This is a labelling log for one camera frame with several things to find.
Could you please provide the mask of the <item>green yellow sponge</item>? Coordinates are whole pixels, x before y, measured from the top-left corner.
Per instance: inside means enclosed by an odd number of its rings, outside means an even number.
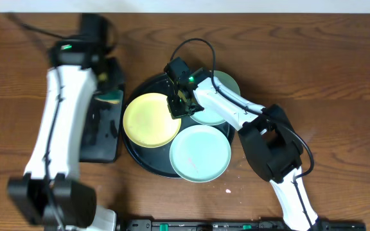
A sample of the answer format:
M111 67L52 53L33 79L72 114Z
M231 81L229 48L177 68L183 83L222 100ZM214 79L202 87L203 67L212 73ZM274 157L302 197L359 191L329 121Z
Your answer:
M95 100L98 100L98 101L117 105L123 101L123 91L115 90L112 92L108 92L106 94L97 95L94 98Z

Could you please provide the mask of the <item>yellow plate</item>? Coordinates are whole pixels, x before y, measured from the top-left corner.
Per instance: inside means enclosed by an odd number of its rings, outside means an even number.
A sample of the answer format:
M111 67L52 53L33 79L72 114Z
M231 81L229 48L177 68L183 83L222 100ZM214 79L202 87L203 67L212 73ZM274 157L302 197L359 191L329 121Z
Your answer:
M158 148L178 134L181 120L172 118L166 95L147 93L128 104L123 115L123 128L134 144Z

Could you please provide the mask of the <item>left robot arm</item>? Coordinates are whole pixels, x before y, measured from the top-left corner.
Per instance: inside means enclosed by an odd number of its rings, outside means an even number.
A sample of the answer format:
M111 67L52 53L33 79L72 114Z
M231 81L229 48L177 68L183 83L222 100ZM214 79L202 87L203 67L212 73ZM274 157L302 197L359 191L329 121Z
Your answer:
M8 194L31 225L45 230L115 230L117 214L80 182L82 162L114 162L124 98L123 78L104 42L67 39L49 51L47 94L39 134L24 174Z

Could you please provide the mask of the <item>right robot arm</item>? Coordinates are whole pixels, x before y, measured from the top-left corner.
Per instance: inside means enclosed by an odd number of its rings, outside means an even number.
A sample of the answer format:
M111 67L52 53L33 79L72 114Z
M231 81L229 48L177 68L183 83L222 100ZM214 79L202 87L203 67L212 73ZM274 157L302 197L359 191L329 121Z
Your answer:
M237 132L252 170L269 182L291 230L315 230L318 215L307 197L301 155L310 148L294 131L284 110L264 107L226 87L211 71L165 69L173 85L168 108L174 118L208 109L220 115Z

